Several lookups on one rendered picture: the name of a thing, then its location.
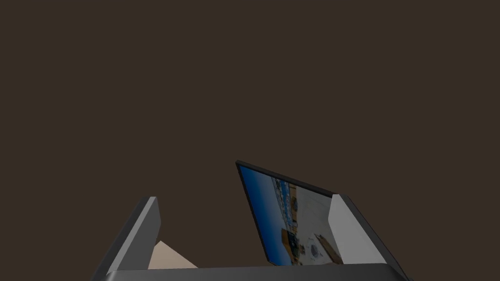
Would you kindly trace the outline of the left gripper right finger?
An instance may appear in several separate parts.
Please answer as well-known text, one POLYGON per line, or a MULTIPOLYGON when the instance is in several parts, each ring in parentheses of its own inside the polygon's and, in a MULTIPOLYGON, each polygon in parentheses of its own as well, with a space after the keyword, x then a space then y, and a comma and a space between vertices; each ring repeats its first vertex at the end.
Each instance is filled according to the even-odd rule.
POLYGON ((347 195, 332 195, 328 223, 344 264, 386 264, 413 281, 347 195))

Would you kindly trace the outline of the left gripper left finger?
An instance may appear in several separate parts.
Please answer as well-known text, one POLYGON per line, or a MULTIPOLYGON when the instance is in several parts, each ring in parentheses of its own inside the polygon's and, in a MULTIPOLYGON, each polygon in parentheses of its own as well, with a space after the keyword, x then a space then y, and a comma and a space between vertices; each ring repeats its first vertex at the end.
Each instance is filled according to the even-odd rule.
POLYGON ((141 198, 90 281, 104 281, 114 271, 148 269, 160 226, 157 197, 141 198))

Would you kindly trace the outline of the black framed wall picture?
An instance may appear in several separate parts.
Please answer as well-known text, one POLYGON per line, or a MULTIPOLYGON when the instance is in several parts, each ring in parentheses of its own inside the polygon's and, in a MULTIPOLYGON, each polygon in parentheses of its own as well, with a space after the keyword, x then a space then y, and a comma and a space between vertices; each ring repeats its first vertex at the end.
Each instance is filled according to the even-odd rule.
POLYGON ((328 222, 333 192, 236 161, 268 262, 344 264, 328 222))

